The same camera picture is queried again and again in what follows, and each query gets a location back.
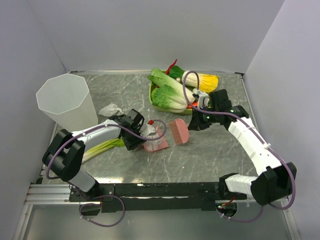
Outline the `pink plastic dustpan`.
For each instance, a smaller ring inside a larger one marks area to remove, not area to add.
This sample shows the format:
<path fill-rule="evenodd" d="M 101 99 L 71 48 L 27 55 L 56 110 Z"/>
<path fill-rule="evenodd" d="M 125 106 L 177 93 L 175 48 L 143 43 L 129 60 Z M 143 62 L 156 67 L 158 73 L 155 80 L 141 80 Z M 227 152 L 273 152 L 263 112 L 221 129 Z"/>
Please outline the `pink plastic dustpan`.
<path fill-rule="evenodd" d="M 162 134 L 163 133 L 157 124 L 152 127 L 150 127 L 150 126 L 145 127 L 142 131 L 142 136 L 146 137 L 147 139 L 152 139 L 152 140 L 147 140 L 142 145 L 143 148 L 149 153 L 168 148 L 169 145 L 168 145 L 164 136 L 155 140 L 155 138 L 158 138 Z"/>

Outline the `pink hand brush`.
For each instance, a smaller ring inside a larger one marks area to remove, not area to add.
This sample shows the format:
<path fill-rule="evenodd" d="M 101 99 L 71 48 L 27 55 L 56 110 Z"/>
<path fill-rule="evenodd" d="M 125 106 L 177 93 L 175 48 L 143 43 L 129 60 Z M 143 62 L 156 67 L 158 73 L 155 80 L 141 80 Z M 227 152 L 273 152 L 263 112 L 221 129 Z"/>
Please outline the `pink hand brush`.
<path fill-rule="evenodd" d="M 183 119 L 176 118 L 175 120 L 170 121 L 168 124 L 176 145 L 182 145 L 188 142 L 190 136 L 189 130 Z"/>

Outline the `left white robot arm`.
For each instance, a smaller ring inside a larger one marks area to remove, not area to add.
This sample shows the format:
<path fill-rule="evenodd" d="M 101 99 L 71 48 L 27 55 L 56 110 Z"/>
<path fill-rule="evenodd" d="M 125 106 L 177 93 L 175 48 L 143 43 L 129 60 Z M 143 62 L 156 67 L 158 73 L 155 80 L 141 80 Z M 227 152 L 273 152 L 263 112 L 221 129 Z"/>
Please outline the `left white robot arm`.
<path fill-rule="evenodd" d="M 143 115 L 131 109 L 128 114 L 111 116 L 103 123 L 84 130 L 60 130 L 42 157 L 47 167 L 47 179 L 70 183 L 81 190 L 87 201 L 95 200 L 99 195 L 99 183 L 82 169 L 84 153 L 115 139 L 122 139 L 127 150 L 134 150 L 146 142 L 141 134 L 144 123 Z"/>

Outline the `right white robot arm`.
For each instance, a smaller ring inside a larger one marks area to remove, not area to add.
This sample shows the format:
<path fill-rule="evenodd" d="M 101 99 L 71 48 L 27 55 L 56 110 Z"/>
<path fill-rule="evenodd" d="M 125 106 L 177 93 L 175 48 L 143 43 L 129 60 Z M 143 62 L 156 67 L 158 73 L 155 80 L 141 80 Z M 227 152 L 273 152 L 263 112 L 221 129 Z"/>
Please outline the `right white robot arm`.
<path fill-rule="evenodd" d="M 295 196 L 297 169 L 285 163 L 259 134 L 241 105 L 232 105 L 225 89 L 205 93 L 193 90 L 197 106 L 192 109 L 189 130 L 201 131 L 219 123 L 239 142 L 255 168 L 257 176 L 229 173 L 219 179 L 218 193 L 230 199 L 235 193 L 252 196 L 261 206 L 287 196 Z"/>

